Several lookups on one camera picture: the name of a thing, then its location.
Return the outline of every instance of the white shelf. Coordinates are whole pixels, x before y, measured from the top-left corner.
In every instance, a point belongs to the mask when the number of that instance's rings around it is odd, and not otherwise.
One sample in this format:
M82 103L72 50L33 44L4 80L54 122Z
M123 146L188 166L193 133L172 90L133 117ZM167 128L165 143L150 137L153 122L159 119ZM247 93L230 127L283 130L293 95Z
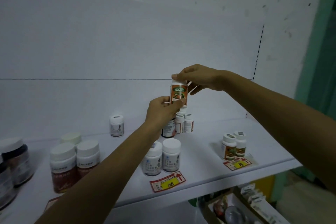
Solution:
M224 188L246 183L268 175L283 172L301 164L279 145L265 129L249 119L223 120L212 123L195 123L194 132L177 135L182 143L180 171L186 182L167 191L154 193L149 181L168 174L162 172L147 177L140 167L136 169L106 223L120 221L149 211L177 204ZM247 154L257 164L231 171L217 155L222 135L242 130L248 135ZM109 134L83 137L96 139L100 143L102 158L115 150L131 132L122 138L111 138ZM33 223L42 213L48 200L60 196L53 192L50 168L50 147L58 140L27 142L31 160L36 172L27 184L22 186L14 202L3 211L3 223Z

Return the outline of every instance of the floor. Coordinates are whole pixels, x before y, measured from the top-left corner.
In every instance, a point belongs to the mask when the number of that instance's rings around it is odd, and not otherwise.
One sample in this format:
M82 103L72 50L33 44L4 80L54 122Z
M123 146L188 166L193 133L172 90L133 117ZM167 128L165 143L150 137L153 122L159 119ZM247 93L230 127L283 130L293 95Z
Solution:
M276 208L291 224L329 224L336 221L336 196L291 171L288 172L283 198Z

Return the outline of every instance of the bottle cap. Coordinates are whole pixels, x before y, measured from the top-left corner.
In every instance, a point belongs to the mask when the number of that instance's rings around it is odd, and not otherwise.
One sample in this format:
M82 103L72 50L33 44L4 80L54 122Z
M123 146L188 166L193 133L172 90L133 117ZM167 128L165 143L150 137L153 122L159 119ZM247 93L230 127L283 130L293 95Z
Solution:
M115 115L110 117L110 123L123 123L124 116L122 115Z
M175 138L167 138L162 142L162 150L165 153L179 153L181 151L181 142Z
M0 152L7 153L23 146L22 137L12 137L0 140Z
M61 136L61 143L73 143L74 145L77 145L81 141L82 136L79 132L70 132Z
M235 137L237 137L237 139L239 139L239 140L246 139L246 134L244 132L241 132L241 131L235 131L233 135Z
M73 143L61 143L53 147L50 151L50 160L63 161L76 154Z
M181 115L181 114L177 114L177 115L176 115L176 120L175 120L175 121L178 121L179 123L184 122L184 116Z
M156 157L162 155L162 143L155 141L147 152L147 157Z
M223 141L227 143L234 143L236 141L236 137L230 133L224 134Z
M187 81L176 81L176 80L171 80L172 83L183 83L187 85Z
M185 120L194 120L194 117L193 117L192 114L187 113L187 114L184 115L184 119L185 119Z
M88 157L99 152L99 142L88 140L77 145L77 157Z

